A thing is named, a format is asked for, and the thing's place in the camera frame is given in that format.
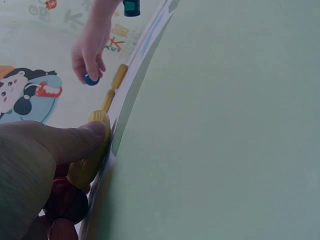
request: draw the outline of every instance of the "cartoon girl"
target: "cartoon girl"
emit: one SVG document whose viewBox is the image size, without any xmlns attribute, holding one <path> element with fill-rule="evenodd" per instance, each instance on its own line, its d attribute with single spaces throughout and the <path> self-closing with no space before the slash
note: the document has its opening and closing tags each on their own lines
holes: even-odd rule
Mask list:
<svg viewBox="0 0 320 240">
<path fill-rule="evenodd" d="M 44 123 L 57 104 L 61 86 L 55 71 L 0 66 L 0 123 Z"/>
</svg>

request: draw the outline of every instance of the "play mat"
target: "play mat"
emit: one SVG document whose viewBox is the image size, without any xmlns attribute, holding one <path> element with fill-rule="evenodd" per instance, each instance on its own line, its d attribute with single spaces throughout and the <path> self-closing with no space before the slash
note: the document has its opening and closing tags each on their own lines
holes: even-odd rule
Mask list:
<svg viewBox="0 0 320 240">
<path fill-rule="evenodd" d="M 91 0 L 0 2 L 0 123 L 31 120 L 78 127 L 110 100 L 111 92 L 114 98 L 105 110 L 114 130 L 134 77 L 142 62 L 150 61 L 150 48 L 154 52 L 178 2 L 141 0 L 138 17 L 125 17 L 123 4 L 118 6 L 103 54 L 107 71 L 96 86 L 79 82 L 70 57 Z M 119 72 L 121 82 L 115 86 Z M 142 80 L 133 88 L 139 88 Z"/>
<path fill-rule="evenodd" d="M 112 177 L 106 167 L 93 187 L 82 240 L 320 239 L 319 0 L 183 0 L 166 29 L 178 1 L 143 0 L 140 19 L 119 8 L 128 38 L 111 37 L 124 51 L 110 42 L 93 87 L 69 58 L 86 5 L 59 4 L 0 3 L 2 71 L 55 71 L 62 82 L 47 124 L 85 123 L 136 56 L 109 110 Z M 140 34 L 150 37 L 135 54 L 129 36 Z"/>
</svg>

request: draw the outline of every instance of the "dark red bead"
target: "dark red bead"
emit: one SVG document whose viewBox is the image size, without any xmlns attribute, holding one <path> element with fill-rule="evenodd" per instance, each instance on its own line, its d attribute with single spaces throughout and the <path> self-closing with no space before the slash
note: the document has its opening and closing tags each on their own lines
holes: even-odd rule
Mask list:
<svg viewBox="0 0 320 240">
<path fill-rule="evenodd" d="M 50 230 L 50 240 L 78 240 L 78 234 L 72 221 L 56 219 Z"/>
<path fill-rule="evenodd" d="M 50 221 L 64 218 L 77 224 L 88 213 L 88 199 L 85 192 L 73 186 L 66 177 L 57 177 L 43 211 Z"/>
<path fill-rule="evenodd" d="M 91 190 L 91 185 L 89 184 L 83 191 L 87 195 Z"/>
<path fill-rule="evenodd" d="M 55 169 L 54 177 L 55 178 L 66 177 L 68 175 L 69 166 L 70 166 L 69 163 L 57 165 Z"/>
</svg>

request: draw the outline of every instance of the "hand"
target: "hand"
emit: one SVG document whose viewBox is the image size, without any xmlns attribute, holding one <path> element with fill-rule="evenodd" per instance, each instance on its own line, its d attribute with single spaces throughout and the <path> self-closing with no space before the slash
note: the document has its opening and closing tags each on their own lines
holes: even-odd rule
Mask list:
<svg viewBox="0 0 320 240">
<path fill-rule="evenodd" d="M 0 239 L 48 239 L 38 215 L 50 196 L 57 165 L 89 156 L 105 130 L 100 121 L 68 129 L 35 121 L 0 124 Z M 68 221 L 53 224 L 52 231 L 62 235 L 50 240 L 73 239 L 68 234 L 76 234 L 75 229 Z"/>
<path fill-rule="evenodd" d="M 111 17 L 104 22 L 89 20 L 72 48 L 72 68 L 83 84 L 86 73 L 93 81 L 102 78 L 106 66 L 102 53 L 107 45 L 111 31 Z"/>
</svg>

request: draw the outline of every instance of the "green table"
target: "green table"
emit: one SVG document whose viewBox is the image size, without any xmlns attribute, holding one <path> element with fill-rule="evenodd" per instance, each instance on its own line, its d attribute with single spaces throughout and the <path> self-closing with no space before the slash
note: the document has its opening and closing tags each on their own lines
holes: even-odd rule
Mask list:
<svg viewBox="0 0 320 240">
<path fill-rule="evenodd" d="M 320 1 L 199 3 L 123 113 L 97 239 L 320 239 Z"/>
</svg>

